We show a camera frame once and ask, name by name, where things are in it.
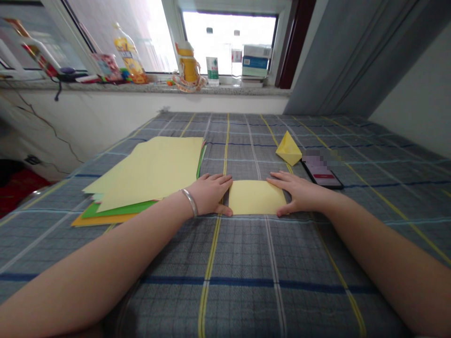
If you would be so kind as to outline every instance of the electrical wire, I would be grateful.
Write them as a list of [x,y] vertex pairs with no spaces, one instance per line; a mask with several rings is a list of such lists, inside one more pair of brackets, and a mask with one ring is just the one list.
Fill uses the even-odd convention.
[[16,107],[19,108],[19,109],[21,109],[21,110],[23,110],[23,111],[26,111],[27,113],[30,113],[30,114],[32,114],[32,115],[35,115],[38,119],[40,119],[40,120],[43,121],[45,124],[47,124],[50,128],[52,128],[53,133],[55,134],[55,137],[56,137],[57,139],[61,140],[62,142],[67,143],[67,145],[69,146],[70,152],[75,156],[75,158],[77,159],[77,161],[80,162],[80,163],[84,163],[82,160],[80,160],[80,159],[78,158],[77,154],[75,154],[74,150],[72,149],[72,145],[71,145],[68,141],[66,141],[66,140],[64,140],[63,138],[61,138],[61,137],[58,136],[58,134],[56,133],[55,127],[54,127],[49,121],[47,121],[45,118],[43,118],[43,117],[39,116],[38,114],[36,114],[36,111],[34,110],[33,105],[31,105],[30,103],[28,103],[27,101],[25,101],[25,99],[22,97],[22,95],[19,93],[19,91],[18,91],[16,88],[14,88],[8,81],[5,81],[5,82],[11,87],[11,89],[13,89],[13,90],[17,93],[17,95],[19,95],[20,99],[21,99],[28,107],[30,107],[31,111],[29,111],[29,110],[27,110],[27,109],[25,109],[25,108],[23,108],[23,107],[21,107],[21,106],[16,106]]
[[58,101],[60,100],[59,96],[60,96],[60,94],[61,94],[61,92],[62,92],[61,81],[60,81],[60,80],[55,81],[55,80],[53,80],[53,77],[50,77],[50,80],[52,80],[53,82],[55,82],[55,83],[58,84],[58,92],[56,93],[55,99],[54,99],[56,102],[58,102]]
[[41,161],[43,164],[49,164],[49,165],[51,165],[52,167],[54,167],[55,169],[56,169],[56,171],[58,171],[59,173],[62,173],[62,174],[66,174],[66,175],[69,175],[70,173],[68,173],[68,172],[66,172],[66,171],[62,171],[62,170],[59,170],[58,169],[58,167],[56,166],[56,165],[54,165],[53,163],[50,163],[50,162],[44,162],[44,161]]

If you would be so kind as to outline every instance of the yellow paper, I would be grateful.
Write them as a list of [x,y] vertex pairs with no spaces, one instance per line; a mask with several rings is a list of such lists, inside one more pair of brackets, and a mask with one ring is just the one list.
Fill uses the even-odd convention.
[[124,223],[129,219],[132,219],[138,214],[127,214],[127,215],[115,215],[115,216],[99,216],[99,217],[89,217],[82,218],[82,215],[78,216],[76,220],[72,223],[73,227],[82,226],[92,226],[92,225],[104,225],[113,223]]
[[290,166],[294,166],[302,158],[301,150],[287,131],[276,150],[276,154],[285,160]]
[[275,215],[286,203],[282,189],[266,181],[234,181],[230,187],[234,215]]
[[92,182],[90,185],[88,185],[83,191],[85,193],[101,193],[104,194],[107,192],[107,190],[110,189],[110,187],[115,184],[119,178],[119,175],[122,171],[122,167],[131,160],[132,156],[140,156],[140,149],[145,149],[145,143],[139,143],[132,153],[128,155],[126,158],[124,158],[122,161],[120,161],[118,164],[116,164],[113,168],[111,168],[109,171],[107,171],[105,174],[102,175],[102,177],[98,178],[94,182]]
[[121,165],[97,212],[159,200],[196,180],[203,138],[155,137]]

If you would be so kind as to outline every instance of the checkered fabric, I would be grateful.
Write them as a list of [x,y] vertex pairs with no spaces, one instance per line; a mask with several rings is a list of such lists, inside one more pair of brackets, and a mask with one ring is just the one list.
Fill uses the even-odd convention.
[[[227,160],[235,180],[264,180],[287,170],[275,154],[287,130],[303,152],[336,164],[341,193],[450,265],[450,160],[357,116],[161,113],[0,221],[0,302],[111,229],[70,224],[89,205],[81,189],[138,143],[183,132],[205,137],[201,174],[223,172]],[[300,163],[292,169],[309,179]],[[105,329],[108,337],[410,335],[330,222],[308,213],[186,222]]]

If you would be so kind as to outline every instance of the power outlet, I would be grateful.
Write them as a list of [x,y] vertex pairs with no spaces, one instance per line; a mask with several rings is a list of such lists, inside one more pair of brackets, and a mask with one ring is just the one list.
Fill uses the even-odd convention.
[[41,160],[34,155],[28,155],[24,161],[31,165],[37,165],[41,163]]

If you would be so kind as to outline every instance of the silver bracelet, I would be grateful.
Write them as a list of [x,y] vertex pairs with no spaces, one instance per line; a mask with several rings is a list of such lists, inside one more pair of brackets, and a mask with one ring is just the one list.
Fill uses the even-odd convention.
[[197,205],[196,202],[194,202],[194,198],[191,196],[188,190],[180,189],[180,191],[188,198],[189,203],[191,204],[191,208],[193,208],[194,217],[197,217]]

